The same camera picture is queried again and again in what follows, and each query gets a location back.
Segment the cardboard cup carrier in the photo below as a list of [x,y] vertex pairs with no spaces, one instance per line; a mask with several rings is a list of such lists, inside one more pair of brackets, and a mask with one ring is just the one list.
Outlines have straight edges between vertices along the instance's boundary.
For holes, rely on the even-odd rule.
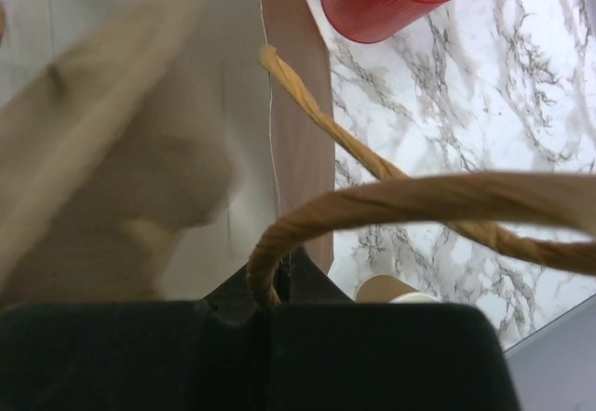
[[156,300],[235,168],[183,60],[201,0],[141,0],[1,111],[1,305]]

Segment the brown paper takeout bag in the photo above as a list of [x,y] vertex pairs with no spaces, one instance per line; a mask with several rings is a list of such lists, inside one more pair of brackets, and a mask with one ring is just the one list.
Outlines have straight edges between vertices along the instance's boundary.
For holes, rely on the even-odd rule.
[[[1,0],[1,111],[62,53],[141,0]],[[235,180],[214,220],[186,229],[163,298],[203,295],[243,265],[278,214],[334,184],[332,140],[251,60],[268,42],[324,108],[330,60],[305,0],[201,0],[183,60],[220,118]]]

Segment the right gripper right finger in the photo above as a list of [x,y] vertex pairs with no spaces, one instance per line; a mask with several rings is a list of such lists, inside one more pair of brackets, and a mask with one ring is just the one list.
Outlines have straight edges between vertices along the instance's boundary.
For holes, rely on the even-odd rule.
[[358,304],[297,250],[270,313],[272,410],[516,410],[495,331],[451,303]]

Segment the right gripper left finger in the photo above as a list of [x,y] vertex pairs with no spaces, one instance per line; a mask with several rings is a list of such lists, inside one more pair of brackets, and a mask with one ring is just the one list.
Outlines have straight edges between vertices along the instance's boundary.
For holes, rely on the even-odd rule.
[[272,410],[270,322],[239,270],[195,300],[1,314],[5,410]]

